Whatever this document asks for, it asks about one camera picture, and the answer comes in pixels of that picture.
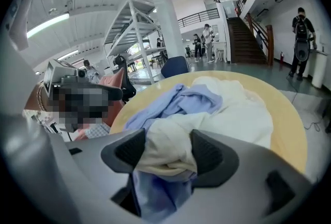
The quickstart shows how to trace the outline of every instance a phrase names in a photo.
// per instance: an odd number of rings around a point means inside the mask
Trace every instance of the black cable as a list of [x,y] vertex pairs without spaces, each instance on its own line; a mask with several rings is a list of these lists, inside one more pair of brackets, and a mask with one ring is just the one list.
[[[287,81],[289,82],[289,84],[293,87],[293,89],[296,91],[296,94],[294,95],[294,98],[293,98],[293,100],[292,100],[292,102],[291,102],[291,104],[293,104],[294,99],[295,99],[296,95],[298,94],[298,90],[294,87],[294,85],[292,84],[292,82],[290,82],[290,80],[289,80],[289,76],[287,76],[286,79],[287,79]],[[312,122],[308,128],[305,127],[305,126],[304,126],[304,128],[305,128],[306,130],[309,130],[309,129],[311,128],[311,126],[314,124],[314,128],[315,128],[316,132],[320,132],[320,131],[321,131],[321,128],[319,127],[318,124],[319,124],[322,120],[323,120],[323,116],[322,116],[322,118],[321,118],[318,122]]]
[[291,104],[293,104],[294,99],[295,99],[296,95],[297,95],[299,92],[298,92],[298,90],[294,87],[294,85],[292,84],[292,82],[290,82],[290,80],[289,80],[289,76],[287,76],[286,79],[287,79],[287,81],[289,82],[289,84],[293,87],[293,89],[294,89],[295,92],[296,92],[296,94],[294,95],[294,98],[293,98],[293,100],[292,100],[292,102],[291,102]]

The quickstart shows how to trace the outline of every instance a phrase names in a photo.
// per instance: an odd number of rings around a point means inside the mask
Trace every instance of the person in white shirt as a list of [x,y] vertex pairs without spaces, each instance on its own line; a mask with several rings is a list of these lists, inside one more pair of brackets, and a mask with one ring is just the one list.
[[84,66],[86,68],[86,77],[90,83],[98,84],[100,82],[99,72],[89,64],[88,60],[84,60]]
[[206,53],[207,53],[207,60],[208,63],[213,62],[212,58],[212,37],[213,37],[213,31],[210,31],[210,25],[205,24],[205,30],[203,31],[203,36],[205,38],[206,43]]

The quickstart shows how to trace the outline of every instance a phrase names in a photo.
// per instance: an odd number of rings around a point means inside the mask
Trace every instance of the white column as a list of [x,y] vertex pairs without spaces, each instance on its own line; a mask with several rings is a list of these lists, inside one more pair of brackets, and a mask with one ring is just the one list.
[[227,49],[226,49],[227,61],[231,62],[231,44],[230,44],[230,33],[229,33],[227,16],[225,15],[225,10],[222,3],[216,3],[216,7],[225,32],[225,41],[227,43]]
[[172,0],[153,0],[164,37],[168,57],[183,56],[182,35]]
[[132,0],[129,0],[129,6],[130,6],[130,11],[131,11],[134,27],[136,29],[136,35],[137,35],[138,43],[139,43],[139,46],[140,46],[140,52],[143,56],[143,60],[145,61],[145,65],[146,65],[146,69],[147,69],[147,72],[148,72],[148,75],[149,75],[149,79],[151,80],[151,83],[153,84],[154,79],[153,79],[151,67],[149,66],[146,50],[144,48],[143,38],[141,37],[140,32],[139,32],[139,24],[137,22],[137,16],[136,16],[136,12],[134,10],[134,5],[133,5]]

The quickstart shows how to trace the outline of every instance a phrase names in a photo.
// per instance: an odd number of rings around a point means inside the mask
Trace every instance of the blue chair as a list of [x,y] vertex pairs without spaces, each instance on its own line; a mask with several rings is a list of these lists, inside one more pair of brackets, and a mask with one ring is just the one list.
[[188,72],[188,65],[183,56],[169,58],[161,69],[161,73],[165,78]]

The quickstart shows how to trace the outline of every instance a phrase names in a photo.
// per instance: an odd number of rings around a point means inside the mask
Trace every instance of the staircase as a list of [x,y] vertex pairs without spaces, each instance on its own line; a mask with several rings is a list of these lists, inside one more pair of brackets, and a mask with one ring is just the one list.
[[231,52],[231,56],[234,55],[234,63],[266,65],[264,52],[243,20],[239,17],[228,18],[228,25],[232,31],[231,49],[234,48],[234,52]]

